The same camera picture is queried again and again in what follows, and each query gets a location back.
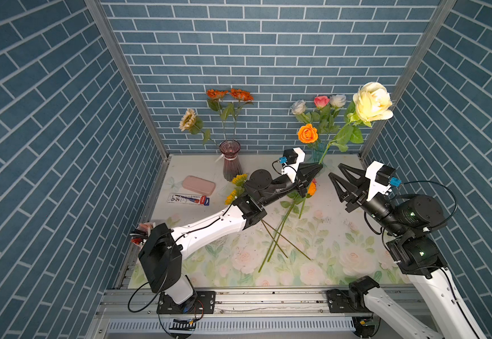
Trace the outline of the orange gerbera flower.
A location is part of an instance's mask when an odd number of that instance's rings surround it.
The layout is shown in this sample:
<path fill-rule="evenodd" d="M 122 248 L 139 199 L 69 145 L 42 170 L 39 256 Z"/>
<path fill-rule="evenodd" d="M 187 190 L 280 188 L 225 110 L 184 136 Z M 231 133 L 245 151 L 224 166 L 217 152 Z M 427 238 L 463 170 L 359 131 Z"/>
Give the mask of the orange gerbera flower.
<path fill-rule="evenodd" d="M 250 92 L 240 89 L 232 88 L 230 90 L 230 96 L 235 100 L 234 102 L 225 103 L 221 113 L 221 119 L 223 128 L 226 128 L 226 122 L 229 118 L 233 120 L 233 134 L 236 135 L 238 127 L 238 118 L 243 108 L 246 105 L 251 105 L 254 102 L 254 97 Z"/>
<path fill-rule="evenodd" d="M 228 139 L 226 133 L 226 122 L 230 116 L 230 105 L 225 105 L 225 103 L 223 102 L 223 99 L 227 96 L 227 94 L 227 90 L 210 89 L 206 92 L 206 95 L 208 97 L 207 104 L 209 108 L 212 111 L 216 112 L 220 117 L 225 140 Z"/>

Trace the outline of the cream white rose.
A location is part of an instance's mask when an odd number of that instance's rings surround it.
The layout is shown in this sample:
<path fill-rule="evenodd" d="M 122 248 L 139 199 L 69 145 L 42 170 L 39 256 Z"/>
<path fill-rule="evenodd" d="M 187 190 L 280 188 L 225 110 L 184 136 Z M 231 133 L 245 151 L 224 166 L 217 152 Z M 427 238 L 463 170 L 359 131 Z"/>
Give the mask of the cream white rose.
<path fill-rule="evenodd" d="M 362 86 L 353 95 L 353 100 L 344 115 L 345 124 L 339 127 L 333 139 L 325 148 L 319 164 L 322 164 L 329 149 L 334 146 L 342 153 L 349 149 L 349 144 L 363 144 L 364 138 L 360 127 L 372 127 L 376 121 L 391 119 L 394 114 L 390 110 L 393 105 L 387 89 L 380 83 L 370 82 Z"/>

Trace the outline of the pink rose small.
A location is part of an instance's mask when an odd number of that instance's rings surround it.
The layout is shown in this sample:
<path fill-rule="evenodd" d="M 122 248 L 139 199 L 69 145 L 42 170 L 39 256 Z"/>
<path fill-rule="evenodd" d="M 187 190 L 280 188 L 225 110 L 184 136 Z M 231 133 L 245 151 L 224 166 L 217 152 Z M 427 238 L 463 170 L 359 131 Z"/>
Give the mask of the pink rose small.
<path fill-rule="evenodd" d="M 265 254 L 265 257 L 263 259 L 263 262 L 260 266 L 259 273 L 262 271 L 264 268 L 264 265 L 270 262 L 271 258 L 274 255 L 274 252 L 276 249 L 278 249 L 281 254 L 284 255 L 285 258 L 288 257 L 288 255 L 285 253 L 284 250 L 282 250 L 279 240 L 283 238 L 285 241 L 287 241 L 289 244 L 292 245 L 293 248 L 298 250 L 301 254 L 303 254 L 305 257 L 307 256 L 304 254 L 295 244 L 291 243 L 288 241 L 283 235 L 282 232 L 284 231 L 284 227 L 286 226 L 287 220 L 290 218 L 290 216 L 295 213 L 298 217 L 298 219 L 302 218 L 304 209 L 305 209 L 305 204 L 306 201 L 309 198 L 312 198 L 317 192 L 317 181 L 314 179 L 312 183 L 309 185 L 306 196 L 302 197 L 299 195 L 299 193 L 292 193 L 288 195 L 288 198 L 290 198 L 290 201 L 284 201 L 281 202 L 282 207 L 285 209 L 285 214 L 281 219 L 280 224 L 278 227 L 272 227 L 268 222 L 262 220 L 262 225 L 264 226 L 265 230 L 268 232 L 269 236 L 271 237 L 271 244 L 269 245 L 269 248 L 267 250 L 267 253 Z"/>

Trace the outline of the pink rose tall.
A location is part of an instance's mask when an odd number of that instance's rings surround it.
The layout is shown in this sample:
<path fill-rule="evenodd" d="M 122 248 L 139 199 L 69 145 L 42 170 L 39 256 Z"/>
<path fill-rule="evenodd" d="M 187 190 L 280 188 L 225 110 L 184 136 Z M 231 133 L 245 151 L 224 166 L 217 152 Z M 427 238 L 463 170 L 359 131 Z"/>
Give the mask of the pink rose tall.
<path fill-rule="evenodd" d="M 313 120 L 318 122 L 318 131 L 321 134 L 327 132 L 331 107 L 327 96 L 318 96 L 314 99 L 316 110 L 312 113 Z"/>

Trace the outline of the orange yellow rose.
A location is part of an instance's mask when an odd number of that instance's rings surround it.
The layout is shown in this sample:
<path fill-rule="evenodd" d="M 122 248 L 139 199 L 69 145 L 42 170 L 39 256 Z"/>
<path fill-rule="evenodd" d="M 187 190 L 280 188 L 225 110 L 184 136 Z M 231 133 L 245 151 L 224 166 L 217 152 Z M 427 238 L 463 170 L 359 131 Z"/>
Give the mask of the orange yellow rose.
<path fill-rule="evenodd" d="M 306 124 L 302 126 L 298 131 L 298 140 L 302 144 L 314 144 L 318 141 L 318 132 L 312 124 Z"/>

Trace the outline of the purple glass vase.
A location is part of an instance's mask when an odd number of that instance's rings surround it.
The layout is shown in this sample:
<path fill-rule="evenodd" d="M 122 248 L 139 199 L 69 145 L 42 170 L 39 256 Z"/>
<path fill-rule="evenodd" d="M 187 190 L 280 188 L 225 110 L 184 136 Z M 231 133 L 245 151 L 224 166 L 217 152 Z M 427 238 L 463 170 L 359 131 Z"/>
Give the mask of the purple glass vase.
<path fill-rule="evenodd" d="M 223 176 L 228 182 L 231 182 L 238 175 L 243 174 L 243 169 L 238 157 L 240 149 L 241 145 L 236 140 L 223 141 L 219 146 L 219 150 L 224 159 Z"/>

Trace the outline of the pink pen cup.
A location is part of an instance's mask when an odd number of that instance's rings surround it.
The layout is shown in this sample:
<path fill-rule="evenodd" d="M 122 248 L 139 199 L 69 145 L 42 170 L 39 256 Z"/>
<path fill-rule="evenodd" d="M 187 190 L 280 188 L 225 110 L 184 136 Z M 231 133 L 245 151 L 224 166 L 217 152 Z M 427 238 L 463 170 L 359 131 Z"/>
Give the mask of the pink pen cup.
<path fill-rule="evenodd" d="M 131 243 L 142 248 L 147 242 L 153 229 L 154 223 L 140 223 L 134 230 L 130 231 Z"/>

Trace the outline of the yellow sunflower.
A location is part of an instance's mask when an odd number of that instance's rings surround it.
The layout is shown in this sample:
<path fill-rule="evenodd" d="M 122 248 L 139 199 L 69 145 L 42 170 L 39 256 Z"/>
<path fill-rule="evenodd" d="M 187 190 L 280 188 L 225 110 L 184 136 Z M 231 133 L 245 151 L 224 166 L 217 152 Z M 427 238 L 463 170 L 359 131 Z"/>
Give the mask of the yellow sunflower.
<path fill-rule="evenodd" d="M 294 182 L 291 182 L 286 175 L 274 179 L 271 173 L 265 169 L 258 169 L 251 175 L 238 175 L 231 183 L 235 188 L 238 186 L 244 190 L 232 205 L 244 207 L 246 203 L 253 204 L 253 206 L 246 206 L 244 212 L 247 227 L 262 223 L 261 220 L 264 220 L 267 215 L 266 206 L 285 196 L 288 197 L 290 193 L 297 193 L 294 189 Z"/>
<path fill-rule="evenodd" d="M 232 205 L 234 200 L 236 200 L 241 195 L 241 193 L 243 193 L 243 192 L 244 192 L 244 190 L 237 186 L 231 192 L 231 194 L 226 198 L 225 204 L 228 206 Z M 282 250 L 281 246 L 278 243 L 278 237 L 280 236 L 278 228 L 272 227 L 265 220 L 261 220 L 261 222 L 262 222 L 263 226 L 265 227 L 267 233 L 269 234 L 269 236 L 272 239 L 272 243 L 269 246 L 269 251 L 267 253 L 267 258 L 265 258 L 265 261 L 269 262 L 271 260 L 271 257 L 275 251 L 275 248 L 278 248 L 282 252 L 284 257 L 288 258 L 287 254 Z"/>

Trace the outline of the blue glass vase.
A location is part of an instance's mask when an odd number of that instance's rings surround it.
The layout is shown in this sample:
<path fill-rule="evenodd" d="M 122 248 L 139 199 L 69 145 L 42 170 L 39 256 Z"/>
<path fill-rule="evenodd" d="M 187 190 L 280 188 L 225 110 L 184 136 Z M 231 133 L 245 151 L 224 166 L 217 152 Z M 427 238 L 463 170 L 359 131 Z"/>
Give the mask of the blue glass vase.
<path fill-rule="evenodd" d="M 307 162 L 323 164 L 326 155 L 327 144 L 327 141 L 316 141 L 315 143 L 308 144 L 308 148 L 310 149 L 310 156 L 307 159 Z"/>

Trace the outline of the glue stick package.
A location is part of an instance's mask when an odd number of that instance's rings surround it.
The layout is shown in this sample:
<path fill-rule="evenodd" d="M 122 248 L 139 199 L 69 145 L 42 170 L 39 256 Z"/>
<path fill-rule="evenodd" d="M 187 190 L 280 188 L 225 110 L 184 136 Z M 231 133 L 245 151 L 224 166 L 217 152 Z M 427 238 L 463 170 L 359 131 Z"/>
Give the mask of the glue stick package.
<path fill-rule="evenodd" d="M 210 198 L 198 194 L 177 194 L 172 193 L 168 196 L 168 203 L 181 203 L 196 206 L 208 206 L 210 204 Z"/>

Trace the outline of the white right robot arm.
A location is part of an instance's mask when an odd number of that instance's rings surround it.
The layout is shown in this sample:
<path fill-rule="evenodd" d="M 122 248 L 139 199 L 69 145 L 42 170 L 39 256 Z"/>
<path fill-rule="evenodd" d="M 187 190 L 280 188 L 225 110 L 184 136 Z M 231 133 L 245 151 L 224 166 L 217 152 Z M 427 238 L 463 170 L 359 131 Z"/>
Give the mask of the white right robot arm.
<path fill-rule="evenodd" d="M 404 338 L 484 338 L 481 327 L 463 301 L 447 261 L 429 237 L 446 227 L 448 217 L 432 196 L 397 194 L 404 182 L 394 168 L 374 161 L 367 169 L 340 164 L 341 175 L 329 174 L 346 211 L 361 208 L 393 238 L 383 242 L 394 263 L 425 301 L 438 330 L 434 331 L 397 305 L 370 276 L 350 283 L 349 300 L 379 316 Z"/>

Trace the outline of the floral table mat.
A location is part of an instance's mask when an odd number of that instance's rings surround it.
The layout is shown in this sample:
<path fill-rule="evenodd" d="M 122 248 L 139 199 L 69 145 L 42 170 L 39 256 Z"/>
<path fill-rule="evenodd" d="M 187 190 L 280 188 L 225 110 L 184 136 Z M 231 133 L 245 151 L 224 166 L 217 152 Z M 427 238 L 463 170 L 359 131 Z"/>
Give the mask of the floral table mat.
<path fill-rule="evenodd" d="M 407 284 L 383 240 L 359 210 L 346 213 L 314 199 L 305 207 L 272 205 L 263 223 L 216 240 L 182 263 L 196 288 L 348 285 L 368 275 Z"/>

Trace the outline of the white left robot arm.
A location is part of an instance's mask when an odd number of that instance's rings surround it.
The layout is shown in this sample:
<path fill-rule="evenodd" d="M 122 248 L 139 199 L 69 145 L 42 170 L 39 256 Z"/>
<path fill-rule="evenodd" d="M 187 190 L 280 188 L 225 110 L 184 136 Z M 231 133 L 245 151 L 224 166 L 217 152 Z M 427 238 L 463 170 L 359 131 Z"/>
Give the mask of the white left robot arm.
<path fill-rule="evenodd" d="M 323 165 L 296 162 L 276 179 L 265 169 L 254 171 L 243 183 L 244 192 L 222 211 L 182 227 L 155 226 L 140 249 L 138 259 L 151 291 L 171 298 L 182 314 L 198 305 L 197 292 L 182 274 L 182 261 L 198 249 L 226 235 L 256 225 L 266 215 L 265 207 L 291 193 L 305 198 Z"/>

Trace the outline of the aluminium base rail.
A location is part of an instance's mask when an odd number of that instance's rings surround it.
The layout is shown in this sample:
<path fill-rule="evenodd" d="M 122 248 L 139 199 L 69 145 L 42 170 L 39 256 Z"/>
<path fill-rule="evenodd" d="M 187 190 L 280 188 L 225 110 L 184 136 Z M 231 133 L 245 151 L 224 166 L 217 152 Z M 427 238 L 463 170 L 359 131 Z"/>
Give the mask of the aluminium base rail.
<path fill-rule="evenodd" d="M 411 286 L 365 296 L 326 288 L 202 288 L 181 314 L 148 290 L 107 290 L 88 338 L 442 338 Z"/>

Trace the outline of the beige gerbera flower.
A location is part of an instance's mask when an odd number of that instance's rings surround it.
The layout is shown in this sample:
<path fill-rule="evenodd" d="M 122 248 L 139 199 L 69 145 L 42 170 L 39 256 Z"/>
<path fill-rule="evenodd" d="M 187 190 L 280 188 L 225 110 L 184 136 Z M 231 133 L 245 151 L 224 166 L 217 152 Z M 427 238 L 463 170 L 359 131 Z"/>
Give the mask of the beige gerbera flower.
<path fill-rule="evenodd" d="M 218 145 L 212 138 L 211 132 L 208 128 L 204 127 L 204 122 L 199 117 L 194 109 L 187 109 L 185 114 L 179 123 L 181 131 L 187 131 L 189 134 L 198 135 L 202 137 L 202 144 L 214 144 Z"/>

